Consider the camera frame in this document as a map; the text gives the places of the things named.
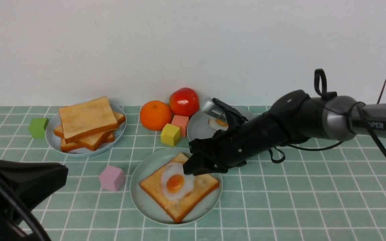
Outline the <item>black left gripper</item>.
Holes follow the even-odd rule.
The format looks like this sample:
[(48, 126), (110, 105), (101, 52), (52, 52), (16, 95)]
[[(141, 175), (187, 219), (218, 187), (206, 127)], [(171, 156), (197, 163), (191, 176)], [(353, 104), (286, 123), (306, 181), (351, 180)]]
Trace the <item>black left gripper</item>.
[(0, 160), (0, 241), (49, 241), (32, 211), (66, 185), (60, 163)]

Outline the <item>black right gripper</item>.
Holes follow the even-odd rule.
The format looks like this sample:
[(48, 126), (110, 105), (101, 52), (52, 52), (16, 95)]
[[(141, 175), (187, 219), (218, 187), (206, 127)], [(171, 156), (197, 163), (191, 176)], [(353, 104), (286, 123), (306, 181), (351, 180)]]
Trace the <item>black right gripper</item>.
[(236, 119), (226, 131), (190, 141), (192, 155), (183, 164), (183, 171), (194, 176), (224, 174), (229, 168), (245, 165), (248, 158), (291, 140), (292, 116), (288, 113), (265, 112), (245, 123)]

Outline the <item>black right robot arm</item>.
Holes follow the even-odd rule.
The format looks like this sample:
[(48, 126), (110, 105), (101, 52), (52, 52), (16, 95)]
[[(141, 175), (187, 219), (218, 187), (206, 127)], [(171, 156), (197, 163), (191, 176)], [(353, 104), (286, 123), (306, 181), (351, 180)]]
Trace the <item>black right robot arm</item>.
[(335, 92), (330, 97), (311, 98), (296, 90), (261, 115), (240, 112), (213, 98), (203, 112), (226, 121), (228, 129), (217, 130), (205, 139), (191, 138), (185, 174), (226, 173), (262, 152), (311, 138), (337, 142), (349, 141), (357, 134), (386, 138), (386, 103), (364, 105)]

